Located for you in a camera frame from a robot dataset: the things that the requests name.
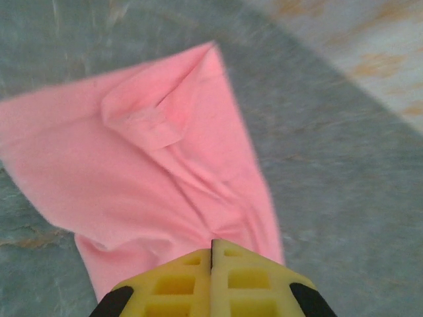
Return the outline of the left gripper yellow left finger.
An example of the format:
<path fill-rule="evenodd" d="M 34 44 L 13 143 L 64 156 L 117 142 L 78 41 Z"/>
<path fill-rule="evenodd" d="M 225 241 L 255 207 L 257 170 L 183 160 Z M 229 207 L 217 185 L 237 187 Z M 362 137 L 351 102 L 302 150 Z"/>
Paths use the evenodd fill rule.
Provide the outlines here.
<path fill-rule="evenodd" d="M 91 316 L 210 315 L 211 250 L 200 249 L 117 284 Z"/>

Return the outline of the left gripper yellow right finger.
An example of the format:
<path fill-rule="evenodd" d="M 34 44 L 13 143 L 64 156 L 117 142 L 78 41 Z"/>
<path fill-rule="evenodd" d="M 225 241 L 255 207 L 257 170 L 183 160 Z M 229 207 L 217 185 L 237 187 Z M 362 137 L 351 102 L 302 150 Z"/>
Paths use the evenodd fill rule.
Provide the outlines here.
<path fill-rule="evenodd" d="M 306 277 L 227 240 L 211 242 L 211 316 L 335 316 Z"/>

